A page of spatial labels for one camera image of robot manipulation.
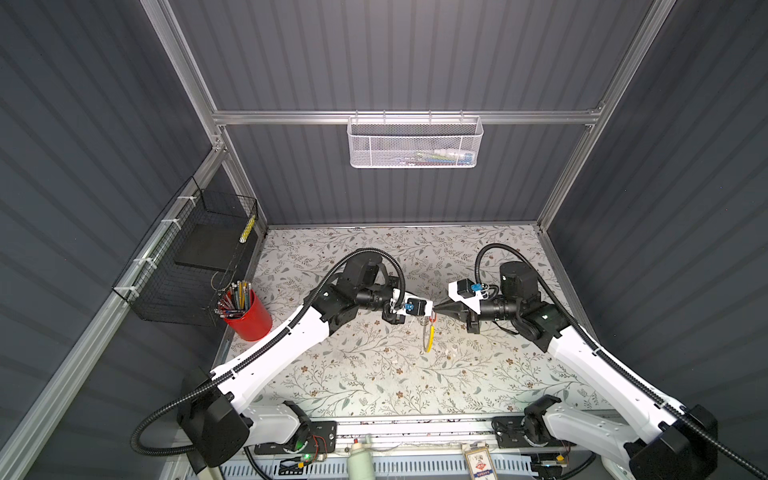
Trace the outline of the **red pencil cup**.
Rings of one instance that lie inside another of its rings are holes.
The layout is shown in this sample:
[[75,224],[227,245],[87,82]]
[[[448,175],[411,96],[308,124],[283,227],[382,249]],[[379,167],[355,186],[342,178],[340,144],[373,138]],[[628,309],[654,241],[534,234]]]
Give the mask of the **red pencil cup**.
[[269,312],[247,281],[230,284],[219,297],[214,312],[248,342],[261,340],[272,329]]

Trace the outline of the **playing card box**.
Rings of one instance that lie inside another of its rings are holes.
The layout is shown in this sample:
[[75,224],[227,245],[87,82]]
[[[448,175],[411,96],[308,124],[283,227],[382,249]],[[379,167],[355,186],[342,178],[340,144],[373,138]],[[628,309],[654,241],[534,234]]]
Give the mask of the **playing card box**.
[[497,480],[498,474],[486,445],[464,445],[462,453],[472,480]]

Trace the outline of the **yellow marker in basket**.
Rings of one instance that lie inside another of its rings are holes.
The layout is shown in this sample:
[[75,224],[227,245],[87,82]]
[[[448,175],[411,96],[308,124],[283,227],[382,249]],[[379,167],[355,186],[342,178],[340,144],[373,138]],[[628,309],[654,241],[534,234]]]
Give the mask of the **yellow marker in basket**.
[[240,244],[245,244],[248,241],[248,238],[249,238],[249,236],[250,236],[250,234],[251,234],[251,232],[253,230],[253,227],[254,227],[255,223],[256,223],[256,216],[252,215],[248,219],[246,225],[244,226],[244,228],[243,228],[243,230],[242,230],[242,232],[240,234],[240,237],[239,237],[239,243]]

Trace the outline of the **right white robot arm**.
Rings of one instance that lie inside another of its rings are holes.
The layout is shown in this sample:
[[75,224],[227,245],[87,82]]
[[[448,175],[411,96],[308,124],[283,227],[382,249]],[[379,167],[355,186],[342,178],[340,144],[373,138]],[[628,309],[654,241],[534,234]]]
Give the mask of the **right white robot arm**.
[[591,386],[621,416],[612,422],[545,394],[524,410],[526,440],[541,446],[563,440],[589,449],[635,479],[705,479],[718,466],[714,416],[688,409],[627,369],[571,320],[561,306],[541,297],[538,272],[521,261],[500,267],[497,288],[470,279],[448,286],[438,312],[454,316],[470,333],[482,321],[508,320],[514,330]]

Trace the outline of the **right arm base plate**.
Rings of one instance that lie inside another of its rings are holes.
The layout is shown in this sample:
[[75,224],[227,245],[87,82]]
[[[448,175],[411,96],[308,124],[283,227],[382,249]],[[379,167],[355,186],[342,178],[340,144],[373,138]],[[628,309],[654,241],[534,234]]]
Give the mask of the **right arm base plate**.
[[491,428],[499,448],[537,447],[529,438],[527,416],[495,416],[491,418]]

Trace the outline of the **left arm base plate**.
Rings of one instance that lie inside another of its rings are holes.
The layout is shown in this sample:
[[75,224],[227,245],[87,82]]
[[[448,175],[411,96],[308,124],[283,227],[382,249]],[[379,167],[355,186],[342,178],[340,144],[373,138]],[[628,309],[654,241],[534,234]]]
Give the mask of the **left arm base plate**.
[[257,455],[330,454],[336,449],[339,424],[336,421],[312,420],[285,444],[265,443],[252,446]]

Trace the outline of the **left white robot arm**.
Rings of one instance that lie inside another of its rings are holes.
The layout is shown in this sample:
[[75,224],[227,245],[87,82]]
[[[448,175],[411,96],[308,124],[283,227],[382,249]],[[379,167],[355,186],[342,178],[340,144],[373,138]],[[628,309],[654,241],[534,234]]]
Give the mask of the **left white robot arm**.
[[305,452],[313,428],[307,414],[293,401],[256,407],[255,398],[289,364],[352,321],[359,310],[379,310],[386,322],[404,323],[405,296],[400,264],[382,250],[358,249],[333,267],[286,321],[244,354],[212,371],[190,371],[182,382],[185,393],[228,371],[234,373],[177,410],[177,422],[191,442],[187,458],[193,470],[216,468],[252,446]]

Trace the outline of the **white bottle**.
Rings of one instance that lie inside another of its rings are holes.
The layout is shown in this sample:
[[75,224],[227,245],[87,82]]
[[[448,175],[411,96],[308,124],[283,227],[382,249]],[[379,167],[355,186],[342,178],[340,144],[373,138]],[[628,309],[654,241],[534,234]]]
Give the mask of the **white bottle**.
[[349,480],[374,480],[374,460],[369,447],[355,439],[350,447],[347,458],[347,473]]

